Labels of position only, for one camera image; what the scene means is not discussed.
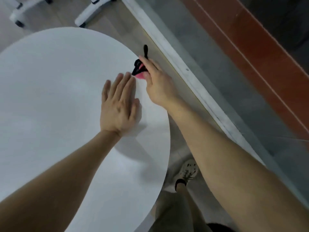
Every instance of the chair caster wheel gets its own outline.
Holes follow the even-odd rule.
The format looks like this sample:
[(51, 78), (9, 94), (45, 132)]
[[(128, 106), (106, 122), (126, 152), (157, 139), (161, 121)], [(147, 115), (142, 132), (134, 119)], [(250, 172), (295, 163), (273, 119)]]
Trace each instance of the chair caster wheel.
[(18, 26), (18, 27), (25, 27), (25, 25), (21, 22), (21, 21), (16, 21), (15, 24)]
[(84, 23), (82, 23), (79, 27), (81, 27), (81, 28), (85, 28), (86, 27), (86, 23), (84, 22)]
[(47, 4), (52, 4), (52, 0), (45, 0)]

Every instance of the table top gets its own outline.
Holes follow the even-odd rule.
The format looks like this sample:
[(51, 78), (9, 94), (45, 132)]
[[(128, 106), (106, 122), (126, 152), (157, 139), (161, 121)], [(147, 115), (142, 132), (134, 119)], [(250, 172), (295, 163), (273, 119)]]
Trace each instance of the table top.
[[(137, 56), (102, 33), (54, 28), (0, 54), (0, 200), (99, 132), (101, 90)], [(137, 79), (140, 122), (99, 167), (67, 231), (134, 231), (163, 185), (170, 152), (167, 112)]]

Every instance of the white sneaker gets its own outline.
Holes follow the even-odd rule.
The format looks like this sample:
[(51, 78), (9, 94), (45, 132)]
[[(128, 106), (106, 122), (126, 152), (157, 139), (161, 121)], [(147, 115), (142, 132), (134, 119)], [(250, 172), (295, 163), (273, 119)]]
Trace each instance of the white sneaker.
[(183, 183), (185, 186), (190, 182), (198, 173), (199, 167), (194, 159), (187, 160), (181, 167), (180, 172), (174, 177), (176, 180), (175, 190), (178, 183)]

